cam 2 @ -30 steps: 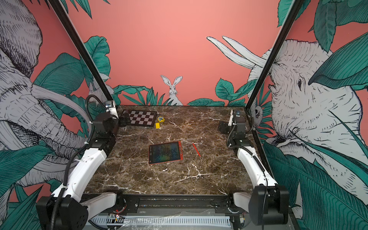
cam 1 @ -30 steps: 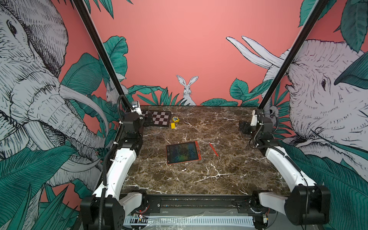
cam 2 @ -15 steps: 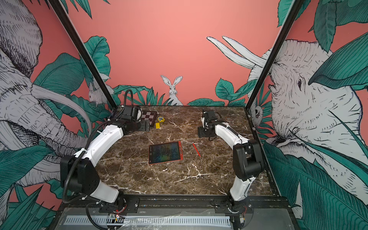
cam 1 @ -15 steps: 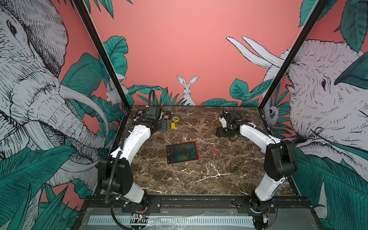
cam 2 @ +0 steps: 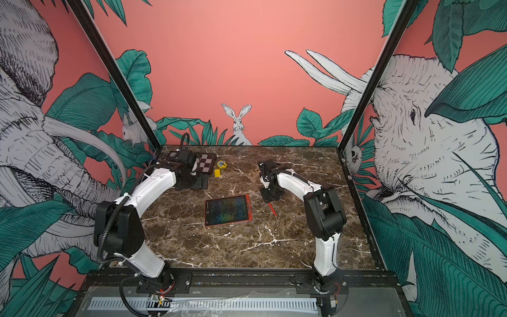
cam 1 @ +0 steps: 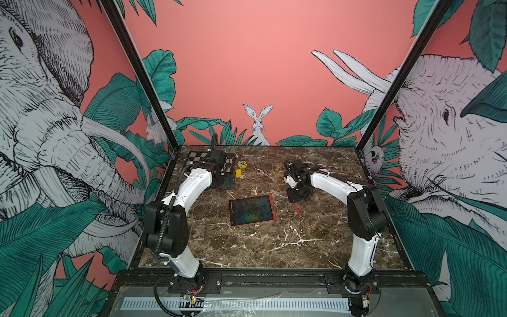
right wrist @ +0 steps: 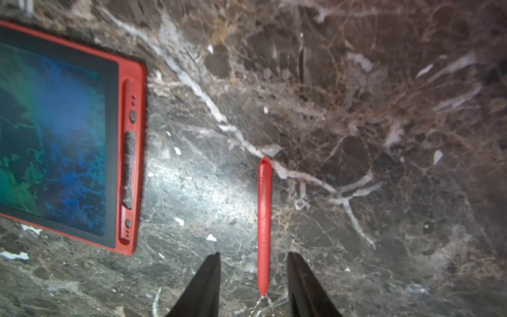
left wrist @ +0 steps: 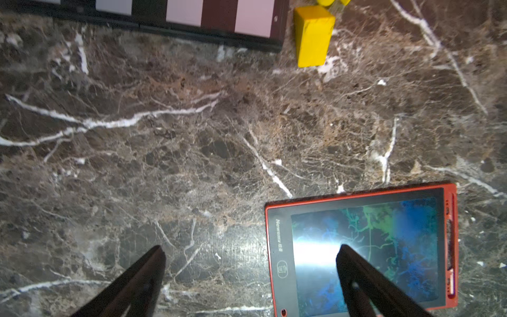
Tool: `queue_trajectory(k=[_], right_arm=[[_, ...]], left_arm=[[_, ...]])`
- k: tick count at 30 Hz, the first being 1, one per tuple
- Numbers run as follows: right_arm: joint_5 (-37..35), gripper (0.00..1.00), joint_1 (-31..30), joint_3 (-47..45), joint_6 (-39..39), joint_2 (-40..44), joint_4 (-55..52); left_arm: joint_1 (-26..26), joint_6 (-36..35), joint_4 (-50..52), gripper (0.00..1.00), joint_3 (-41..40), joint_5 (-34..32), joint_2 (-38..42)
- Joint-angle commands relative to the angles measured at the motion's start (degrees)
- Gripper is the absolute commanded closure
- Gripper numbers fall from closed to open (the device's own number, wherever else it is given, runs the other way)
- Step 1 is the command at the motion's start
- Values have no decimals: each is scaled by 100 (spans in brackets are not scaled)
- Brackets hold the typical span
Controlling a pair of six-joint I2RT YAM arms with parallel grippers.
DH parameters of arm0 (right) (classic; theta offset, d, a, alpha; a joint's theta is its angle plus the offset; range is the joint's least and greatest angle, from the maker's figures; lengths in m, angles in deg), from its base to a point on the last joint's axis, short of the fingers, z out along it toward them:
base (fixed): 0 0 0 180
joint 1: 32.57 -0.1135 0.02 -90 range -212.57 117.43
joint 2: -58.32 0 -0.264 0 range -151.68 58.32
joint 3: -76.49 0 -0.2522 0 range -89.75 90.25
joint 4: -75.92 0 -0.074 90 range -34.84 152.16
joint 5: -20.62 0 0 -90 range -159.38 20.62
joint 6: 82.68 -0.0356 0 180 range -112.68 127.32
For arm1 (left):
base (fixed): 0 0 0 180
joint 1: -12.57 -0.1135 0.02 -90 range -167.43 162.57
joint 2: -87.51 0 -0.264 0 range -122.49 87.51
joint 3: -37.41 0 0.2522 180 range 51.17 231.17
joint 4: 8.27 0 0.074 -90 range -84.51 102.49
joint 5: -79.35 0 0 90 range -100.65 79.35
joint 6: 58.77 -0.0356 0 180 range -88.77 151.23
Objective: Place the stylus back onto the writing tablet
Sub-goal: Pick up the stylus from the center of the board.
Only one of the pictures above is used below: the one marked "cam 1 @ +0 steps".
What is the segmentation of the red stylus pen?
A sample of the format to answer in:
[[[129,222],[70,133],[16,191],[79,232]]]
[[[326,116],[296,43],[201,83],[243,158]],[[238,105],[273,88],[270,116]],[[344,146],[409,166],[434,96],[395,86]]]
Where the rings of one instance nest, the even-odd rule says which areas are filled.
[[[302,214],[301,214],[299,208],[294,203],[292,203],[292,206],[293,206],[294,210],[296,211],[297,215],[302,218]]]

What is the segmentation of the red LCD writing tablet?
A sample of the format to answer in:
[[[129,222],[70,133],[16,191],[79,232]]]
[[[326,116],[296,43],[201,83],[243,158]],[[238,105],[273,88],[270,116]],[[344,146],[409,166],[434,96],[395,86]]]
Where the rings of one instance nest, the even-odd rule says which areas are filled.
[[[277,211],[271,195],[232,199],[228,202],[228,207],[231,227],[277,220]]]

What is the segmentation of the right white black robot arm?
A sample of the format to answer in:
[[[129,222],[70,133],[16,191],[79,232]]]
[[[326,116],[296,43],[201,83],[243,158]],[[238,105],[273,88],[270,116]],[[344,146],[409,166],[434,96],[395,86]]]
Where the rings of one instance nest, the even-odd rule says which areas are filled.
[[[341,180],[324,167],[307,165],[299,159],[285,162],[284,180],[289,185],[290,203],[308,200],[318,189],[346,205],[348,225],[353,233],[347,270],[357,278],[370,274],[377,245],[388,226],[388,212],[379,189]]]

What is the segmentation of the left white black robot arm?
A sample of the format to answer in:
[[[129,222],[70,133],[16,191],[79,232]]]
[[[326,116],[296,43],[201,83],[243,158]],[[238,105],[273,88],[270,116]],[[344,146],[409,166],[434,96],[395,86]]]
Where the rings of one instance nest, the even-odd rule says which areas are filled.
[[[224,184],[226,161],[224,151],[210,149],[202,160],[185,166],[172,194],[146,206],[145,244],[153,252],[153,261],[167,259],[182,279],[197,280],[201,267],[187,246],[190,238],[187,213],[205,190]]]

